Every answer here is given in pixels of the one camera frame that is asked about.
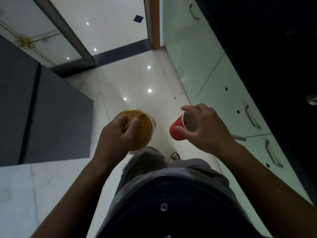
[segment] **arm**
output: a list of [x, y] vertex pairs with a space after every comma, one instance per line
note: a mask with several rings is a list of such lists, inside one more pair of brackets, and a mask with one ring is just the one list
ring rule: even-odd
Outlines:
[[274, 237], [317, 237], [316, 208], [235, 142], [212, 108], [198, 104], [181, 109], [195, 116], [198, 128], [195, 132], [175, 129], [228, 167]]
[[121, 115], [103, 128], [92, 160], [31, 238], [87, 236], [102, 187], [132, 145], [139, 120], [134, 119], [122, 133], [128, 121], [126, 115]]

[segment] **dark shirt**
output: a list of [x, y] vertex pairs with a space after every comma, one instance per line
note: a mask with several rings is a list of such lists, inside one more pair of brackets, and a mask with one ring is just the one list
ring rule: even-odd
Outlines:
[[118, 210], [104, 237], [262, 237], [228, 198], [175, 176], [149, 181]]

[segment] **hand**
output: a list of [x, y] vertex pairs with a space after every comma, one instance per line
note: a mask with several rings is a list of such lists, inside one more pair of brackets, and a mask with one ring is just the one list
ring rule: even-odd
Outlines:
[[200, 103], [195, 106], [185, 105], [181, 110], [190, 112], [196, 118], [198, 128], [195, 132], [181, 126], [175, 129], [200, 150], [220, 158], [232, 145], [237, 144], [214, 109]]
[[93, 160], [113, 169], [124, 159], [132, 146], [139, 119], [133, 119], [126, 132], [123, 133], [123, 127], [129, 121], [130, 118], [122, 114], [102, 129]]

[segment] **metal handle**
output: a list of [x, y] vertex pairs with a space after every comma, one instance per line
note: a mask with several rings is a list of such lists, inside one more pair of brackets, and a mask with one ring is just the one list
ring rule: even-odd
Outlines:
[[189, 5], [189, 11], [191, 12], [191, 15], [193, 16], [193, 18], [194, 18], [196, 21], [199, 21], [200, 18], [194, 16], [194, 14], [193, 14], [193, 12], [192, 12], [192, 7], [193, 7], [193, 4], [190, 4], [190, 5]]
[[270, 156], [270, 158], [271, 158], [273, 164], [275, 164], [275, 165], [278, 166], [278, 167], [284, 168], [283, 165], [282, 165], [278, 160], [275, 161], [275, 159], [274, 159], [273, 156], [271, 155], [271, 152], [268, 150], [269, 144], [270, 144], [270, 141], [266, 139], [266, 140], [265, 140], [265, 149], [266, 149], [266, 152], [268, 153], [268, 155]]
[[253, 126], [254, 128], [257, 128], [257, 129], [261, 130], [262, 127], [261, 127], [259, 124], [255, 124], [255, 123], [253, 122], [251, 116], [250, 116], [249, 113], [248, 113], [248, 108], [249, 108], [249, 105], [246, 105], [246, 106], [245, 106], [245, 114], [247, 115], [247, 117], [248, 117], [250, 123], [252, 124], [252, 126]]

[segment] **cup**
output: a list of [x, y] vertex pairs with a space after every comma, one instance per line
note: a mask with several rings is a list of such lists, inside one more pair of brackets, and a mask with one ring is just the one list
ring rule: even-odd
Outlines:
[[170, 127], [170, 135], [175, 140], [184, 140], [185, 138], [180, 135], [179, 132], [176, 131], [175, 127], [181, 126], [186, 128], [190, 132], [195, 132], [198, 124], [195, 117], [188, 111], [184, 111], [182, 115], [171, 125]]

